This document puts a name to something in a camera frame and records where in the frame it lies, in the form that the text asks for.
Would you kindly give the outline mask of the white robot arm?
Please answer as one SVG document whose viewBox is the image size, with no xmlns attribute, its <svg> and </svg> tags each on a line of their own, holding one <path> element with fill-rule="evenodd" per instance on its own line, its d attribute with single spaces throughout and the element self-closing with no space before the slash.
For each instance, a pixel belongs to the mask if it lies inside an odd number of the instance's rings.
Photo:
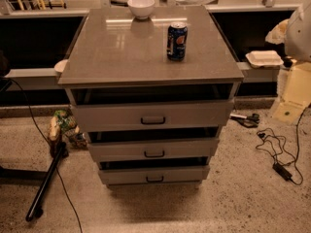
<svg viewBox="0 0 311 233">
<path fill-rule="evenodd" d="M 283 44 L 285 54 L 311 62 L 311 0 L 304 0 L 289 19 L 278 23 L 265 37 L 270 44 Z"/>
</svg>

